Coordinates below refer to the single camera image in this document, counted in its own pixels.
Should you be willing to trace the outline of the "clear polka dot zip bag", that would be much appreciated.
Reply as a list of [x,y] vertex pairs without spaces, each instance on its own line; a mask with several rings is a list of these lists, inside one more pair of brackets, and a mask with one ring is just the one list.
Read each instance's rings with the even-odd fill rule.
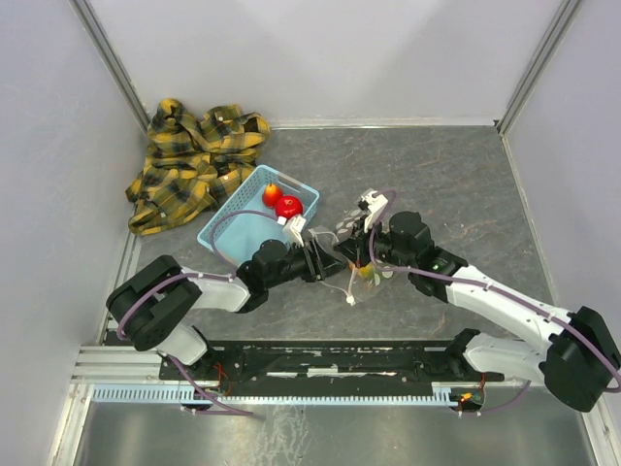
[[393,272],[381,272],[371,262],[363,266],[362,262],[357,259],[356,251],[353,252],[352,259],[337,251],[337,245],[350,237],[356,221],[362,217],[363,212],[360,209],[354,209],[349,211],[333,229],[317,226],[309,230],[312,239],[316,240],[333,258],[337,258],[346,265],[343,270],[327,278],[322,284],[343,293],[345,302],[349,306],[360,304],[376,296],[396,277]]

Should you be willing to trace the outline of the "red fake apple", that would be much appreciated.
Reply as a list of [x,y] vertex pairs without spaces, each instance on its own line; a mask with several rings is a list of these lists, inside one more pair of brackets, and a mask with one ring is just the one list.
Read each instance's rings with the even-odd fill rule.
[[304,206],[297,197],[282,195],[275,203],[274,211],[277,217],[289,220],[294,216],[301,215],[304,212]]

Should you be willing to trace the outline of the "yellow orange fake fruit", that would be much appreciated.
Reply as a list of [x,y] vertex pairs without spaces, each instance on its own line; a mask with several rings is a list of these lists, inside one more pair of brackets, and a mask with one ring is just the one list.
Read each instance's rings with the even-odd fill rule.
[[357,275],[364,281],[373,281],[376,275],[376,268],[373,263],[357,269]]

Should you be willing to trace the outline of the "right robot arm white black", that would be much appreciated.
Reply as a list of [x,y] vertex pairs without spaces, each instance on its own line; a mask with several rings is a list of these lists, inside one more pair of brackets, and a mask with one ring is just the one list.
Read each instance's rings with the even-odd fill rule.
[[335,248],[358,266],[379,274],[407,274],[421,293],[482,316],[513,334],[499,339],[465,330],[445,358],[446,371],[466,380],[496,373],[525,383],[541,383],[566,406],[592,410],[605,393],[620,390],[620,351],[602,316],[576,312],[526,296],[465,259],[439,247],[420,214],[400,212],[386,225],[367,216],[337,227]]

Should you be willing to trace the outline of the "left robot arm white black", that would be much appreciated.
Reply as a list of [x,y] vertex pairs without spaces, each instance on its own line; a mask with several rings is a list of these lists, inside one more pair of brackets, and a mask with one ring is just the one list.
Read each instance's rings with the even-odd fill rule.
[[192,378],[208,376],[214,355],[199,330],[186,323],[193,309],[246,314],[261,305],[269,290],[297,279],[323,282],[348,268],[345,258],[316,239],[288,246],[267,240],[232,275],[183,268],[161,255],[115,289],[106,307],[117,322],[117,337],[137,351],[157,350],[174,358]]

